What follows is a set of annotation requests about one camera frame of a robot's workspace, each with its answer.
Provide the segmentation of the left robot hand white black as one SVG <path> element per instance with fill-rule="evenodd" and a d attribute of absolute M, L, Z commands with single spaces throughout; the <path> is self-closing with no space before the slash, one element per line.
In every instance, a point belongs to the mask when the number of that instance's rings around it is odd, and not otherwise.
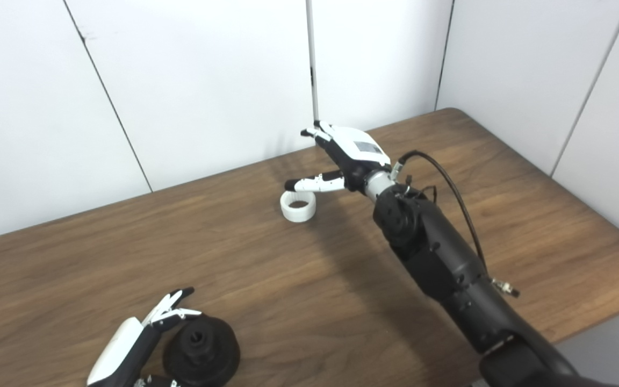
<path fill-rule="evenodd" d="M 201 316 L 201 311 L 179 308 L 194 291 L 191 286 L 176 289 L 162 297 L 143 320 L 125 319 L 94 363 L 87 385 L 177 386 L 171 377 L 143 376 L 141 372 L 165 332 Z"/>

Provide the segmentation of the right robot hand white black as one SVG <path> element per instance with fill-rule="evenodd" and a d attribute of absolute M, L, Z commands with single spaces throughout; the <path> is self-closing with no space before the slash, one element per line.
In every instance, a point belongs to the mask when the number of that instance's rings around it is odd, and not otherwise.
<path fill-rule="evenodd" d="M 311 137 L 325 151 L 337 169 L 307 178 L 290 179 L 289 192 L 331 192 L 346 189 L 376 201 L 378 195 L 395 185 L 391 160 L 368 133 L 351 127 L 334 126 L 316 120 L 300 132 Z"/>

